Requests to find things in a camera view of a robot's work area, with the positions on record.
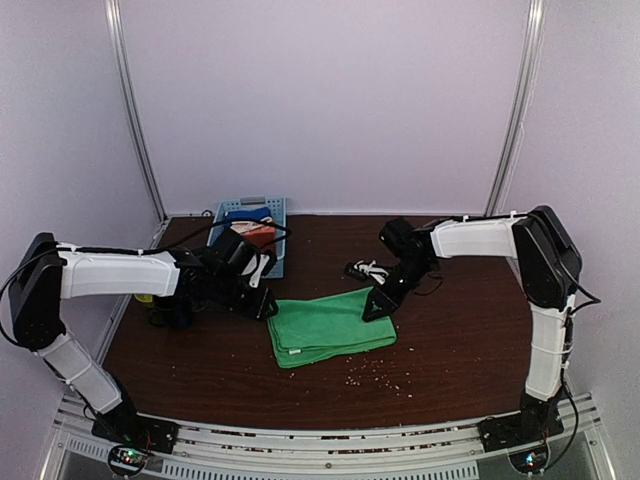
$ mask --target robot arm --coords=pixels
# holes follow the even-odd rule
[[[571,309],[582,267],[575,245],[553,210],[542,206],[525,215],[462,217],[421,228],[399,218],[385,224],[380,240],[400,262],[383,281],[377,280],[380,285],[370,292],[365,304],[365,321],[399,308],[425,274],[439,269],[439,258],[482,255],[518,260],[533,318],[533,338],[522,416],[514,435],[531,439],[550,428],[549,417],[561,394],[562,371],[571,350]],[[346,273],[353,270],[354,266],[348,265]],[[489,436],[497,434],[492,431]],[[502,440],[496,448],[513,446],[515,441]]]
[[[41,233],[9,288],[17,343],[41,357],[96,415],[94,434],[138,448],[170,452],[172,422],[137,414],[123,386],[102,369],[60,319],[60,300],[85,295],[150,294],[169,324],[185,326],[191,302],[211,300],[241,315],[265,319],[277,313],[271,292],[259,285],[273,265],[270,254],[230,229],[198,255],[186,249],[143,251],[76,247]]]

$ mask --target green cloth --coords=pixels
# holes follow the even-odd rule
[[[273,351],[281,368],[295,368],[336,355],[392,345],[390,317],[365,322],[362,311],[371,288],[316,300],[281,300],[269,319]]]

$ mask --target blue plastic crate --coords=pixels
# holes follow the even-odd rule
[[[283,197],[250,197],[241,198],[239,200],[226,200],[220,203],[218,211],[216,212],[215,221],[223,220],[227,212],[234,212],[237,210],[255,210],[267,206],[271,210],[271,218],[274,223],[287,226],[287,199]],[[209,233],[209,240],[207,245],[211,245],[216,238],[222,233],[224,225],[220,225],[211,229]],[[282,235],[284,232],[276,230],[276,235]],[[284,277],[284,255],[286,251],[287,240],[282,240],[276,243],[276,257],[278,261],[273,266],[271,271],[264,276],[264,278],[282,278]]]

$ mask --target brown tabletop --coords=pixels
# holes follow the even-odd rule
[[[362,288],[349,261],[394,259],[378,241],[386,217],[292,216],[279,299]],[[415,225],[428,219],[414,219]],[[173,219],[162,242],[203,218]],[[204,245],[206,234],[187,245]],[[393,315],[398,341],[294,370],[278,368],[267,325],[208,309],[175,331],[148,323],[132,301],[105,360],[141,412],[180,420],[281,429],[430,424],[516,410],[526,378],[531,317],[503,259],[441,262],[444,284],[410,295]],[[425,280],[421,289],[433,284]]]

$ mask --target white backdrop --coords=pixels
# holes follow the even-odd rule
[[[167,210],[252,195],[297,212],[477,213],[528,2],[122,2]]]

